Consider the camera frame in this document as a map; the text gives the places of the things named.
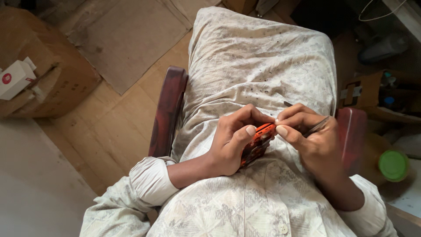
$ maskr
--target green lid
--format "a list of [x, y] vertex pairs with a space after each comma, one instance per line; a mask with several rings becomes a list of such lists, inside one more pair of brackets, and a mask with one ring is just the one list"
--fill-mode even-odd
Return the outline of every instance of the green lid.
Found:
[[399, 182], [406, 176], [408, 170], [408, 157], [399, 151], [385, 151], [380, 156], [378, 168], [387, 180]]

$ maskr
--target orange phone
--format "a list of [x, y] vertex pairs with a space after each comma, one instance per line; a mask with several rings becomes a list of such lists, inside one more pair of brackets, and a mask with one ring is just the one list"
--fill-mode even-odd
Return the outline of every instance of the orange phone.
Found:
[[267, 123], [256, 128], [256, 134], [242, 151], [240, 169], [264, 155], [275, 133], [275, 124]]

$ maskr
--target white patterned kurta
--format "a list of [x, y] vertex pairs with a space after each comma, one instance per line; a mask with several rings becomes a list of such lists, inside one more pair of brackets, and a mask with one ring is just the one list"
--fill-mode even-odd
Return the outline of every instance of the white patterned kurta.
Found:
[[[396, 236], [373, 184], [352, 177], [365, 204], [355, 212], [335, 211], [297, 150], [279, 136], [264, 157], [234, 175], [176, 189], [166, 165], [207, 152], [219, 117], [249, 103], [273, 117], [285, 109], [283, 101], [322, 115], [333, 115], [336, 106], [333, 48], [320, 32], [203, 8], [189, 55], [172, 158], [145, 158], [96, 198], [81, 236]], [[151, 227], [146, 212], [159, 206]]]

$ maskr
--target smartphone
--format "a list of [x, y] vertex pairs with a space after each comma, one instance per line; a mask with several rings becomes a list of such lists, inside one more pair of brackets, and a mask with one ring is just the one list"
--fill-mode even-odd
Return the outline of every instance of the smartphone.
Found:
[[275, 133], [275, 124], [267, 123], [256, 129], [256, 134], [242, 151], [240, 169], [264, 155], [269, 142]]

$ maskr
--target hand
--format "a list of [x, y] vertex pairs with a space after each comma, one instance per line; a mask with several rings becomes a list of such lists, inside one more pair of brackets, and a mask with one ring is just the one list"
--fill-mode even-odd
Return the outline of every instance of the hand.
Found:
[[301, 163], [317, 180], [343, 178], [338, 139], [338, 123], [330, 117], [321, 130], [304, 138], [302, 134], [326, 116], [321, 116], [304, 106], [295, 104], [279, 113], [277, 133], [301, 154]]
[[274, 118], [262, 114], [252, 104], [218, 121], [208, 159], [216, 171], [214, 176], [232, 175], [240, 167], [241, 153], [256, 133], [256, 124], [273, 123]]
[[180, 189], [194, 182], [221, 175], [233, 175], [240, 167], [241, 153], [256, 133], [253, 125], [273, 123], [249, 104], [218, 121], [212, 145], [202, 156], [167, 166], [168, 177]]
[[335, 209], [358, 210], [364, 205], [364, 194], [342, 165], [336, 119], [330, 117], [324, 127], [308, 138], [302, 135], [325, 117], [296, 104], [278, 114], [276, 131], [299, 151], [302, 165], [314, 175], [319, 189]]

